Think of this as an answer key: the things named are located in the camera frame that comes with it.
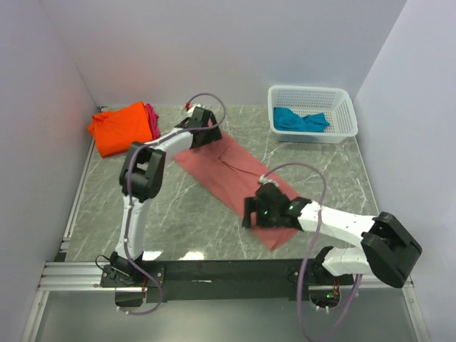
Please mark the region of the salmon pink t-shirt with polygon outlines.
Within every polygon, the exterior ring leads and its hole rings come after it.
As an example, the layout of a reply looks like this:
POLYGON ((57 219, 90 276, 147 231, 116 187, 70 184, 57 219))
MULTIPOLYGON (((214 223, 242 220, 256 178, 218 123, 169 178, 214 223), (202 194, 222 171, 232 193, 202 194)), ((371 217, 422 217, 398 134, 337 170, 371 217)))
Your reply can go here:
MULTIPOLYGON (((252 197, 259 188, 258 180, 269 168, 243 148, 231 135, 222 133, 222 139, 208 145, 179 152, 173 159, 201 186, 220 202, 230 208, 238 217, 244 216, 244 199, 252 197)), ((279 189, 290 199, 299 196, 288 183, 278 175, 270 178, 279 184, 279 189)), ((250 231, 254 240, 261 242, 267 249, 274 251, 287 243, 297 234, 292 228, 253 229, 232 227, 229 230, 240 233, 250 231)))

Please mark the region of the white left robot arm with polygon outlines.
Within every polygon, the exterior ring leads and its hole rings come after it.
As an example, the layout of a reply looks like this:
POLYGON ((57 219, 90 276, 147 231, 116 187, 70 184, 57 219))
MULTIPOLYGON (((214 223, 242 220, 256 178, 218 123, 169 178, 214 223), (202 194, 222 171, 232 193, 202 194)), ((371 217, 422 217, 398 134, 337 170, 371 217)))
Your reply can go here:
POLYGON ((111 269, 124 285, 134 286, 142 278, 140 264, 147 213, 162 187, 166 161, 180 152, 221 139, 214 113, 192 105, 185 119, 168 134, 130 146, 119 178, 123 193, 120 238, 109 258, 111 269))

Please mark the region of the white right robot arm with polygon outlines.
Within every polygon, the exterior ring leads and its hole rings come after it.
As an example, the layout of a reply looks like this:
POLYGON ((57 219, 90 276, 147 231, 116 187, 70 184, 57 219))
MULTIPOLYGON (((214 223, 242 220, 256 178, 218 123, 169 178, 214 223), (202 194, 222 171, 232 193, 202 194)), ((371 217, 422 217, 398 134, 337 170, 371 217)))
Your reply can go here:
POLYGON ((349 274, 374 275, 384 284, 401 288, 423 248, 400 221, 388 212, 357 215, 321 206, 303 197, 289 199, 273 182, 262 184, 244 200, 246 228, 292 228, 321 233, 350 244, 327 246, 311 260, 311 273, 320 284, 349 274))

